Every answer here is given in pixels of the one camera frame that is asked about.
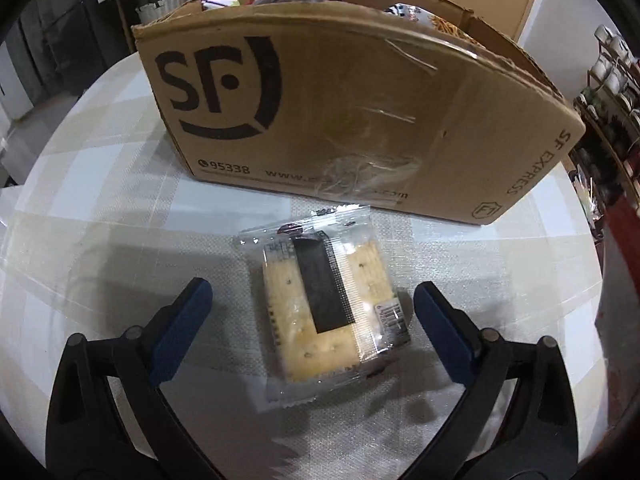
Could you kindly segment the brown SF cardboard box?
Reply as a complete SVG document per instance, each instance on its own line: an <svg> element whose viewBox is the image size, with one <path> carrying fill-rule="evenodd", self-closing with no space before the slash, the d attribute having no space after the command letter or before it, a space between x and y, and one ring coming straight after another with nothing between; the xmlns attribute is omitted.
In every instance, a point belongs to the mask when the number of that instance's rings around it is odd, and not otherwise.
<svg viewBox="0 0 640 480"><path fill-rule="evenodd" d="M134 29L195 179L488 224L584 134L517 44L447 0L204 10ZM388 14L420 6L480 43Z"/></svg>

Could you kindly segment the silver orange chip bag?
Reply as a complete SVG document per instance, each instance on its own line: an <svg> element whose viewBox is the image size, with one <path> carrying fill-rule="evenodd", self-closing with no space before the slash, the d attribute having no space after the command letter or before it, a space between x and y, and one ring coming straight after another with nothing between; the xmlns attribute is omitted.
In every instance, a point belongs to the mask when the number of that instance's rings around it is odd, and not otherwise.
<svg viewBox="0 0 640 480"><path fill-rule="evenodd" d="M407 3L395 3L389 6L385 12L399 16L400 18L404 18L408 21L420 23L430 29L436 30L436 32L442 32L443 34L469 41L471 44L476 44L477 46L480 45L478 41L461 30L458 26L450 23L450 21L447 21L444 18L441 18L437 14L421 8L420 6L412 6Z"/></svg>

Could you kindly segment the clear cracker pack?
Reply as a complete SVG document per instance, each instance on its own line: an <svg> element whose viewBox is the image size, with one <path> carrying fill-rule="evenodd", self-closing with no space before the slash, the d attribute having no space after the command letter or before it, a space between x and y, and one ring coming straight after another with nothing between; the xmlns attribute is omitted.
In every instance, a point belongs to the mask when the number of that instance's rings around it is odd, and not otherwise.
<svg viewBox="0 0 640 480"><path fill-rule="evenodd" d="M409 343L369 207L340 205L244 230L236 246L262 277L279 363L270 401L305 403L360 382Z"/></svg>

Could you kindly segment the woven laundry basket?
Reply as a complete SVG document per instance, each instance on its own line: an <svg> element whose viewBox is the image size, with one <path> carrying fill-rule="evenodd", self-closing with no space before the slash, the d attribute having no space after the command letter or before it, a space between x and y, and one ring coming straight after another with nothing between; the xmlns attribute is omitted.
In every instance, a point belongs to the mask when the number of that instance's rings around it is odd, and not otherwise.
<svg viewBox="0 0 640 480"><path fill-rule="evenodd" d="M157 2L145 3L137 8L137 14L141 24L146 25L174 12L187 1L189 0L158 0Z"/></svg>

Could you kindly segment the checkered beige tablecloth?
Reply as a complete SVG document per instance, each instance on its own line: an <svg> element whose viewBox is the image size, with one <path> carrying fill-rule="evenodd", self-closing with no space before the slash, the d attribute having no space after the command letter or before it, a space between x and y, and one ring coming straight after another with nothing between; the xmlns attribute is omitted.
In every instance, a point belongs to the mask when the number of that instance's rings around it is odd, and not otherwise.
<svg viewBox="0 0 640 480"><path fill-rule="evenodd" d="M488 226L194 180L136 56L38 105L1 159L1 409L43 458L69 336L137 336L191 278L213 307L163 393L231 479L395 479L463 393L413 316L431 281L488 337L557 346L578 452L608 421L602 278L564 168Z"/></svg>

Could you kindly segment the wooden shoe rack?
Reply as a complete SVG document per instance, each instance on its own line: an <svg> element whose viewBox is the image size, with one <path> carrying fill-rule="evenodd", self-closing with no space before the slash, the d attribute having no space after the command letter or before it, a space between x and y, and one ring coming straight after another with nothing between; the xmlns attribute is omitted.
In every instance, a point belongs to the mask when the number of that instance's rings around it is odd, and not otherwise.
<svg viewBox="0 0 640 480"><path fill-rule="evenodd" d="M593 33L596 62L588 68L586 85L574 104L587 126L589 141L582 159L593 177L639 195L639 58L627 41L608 26Z"/></svg>

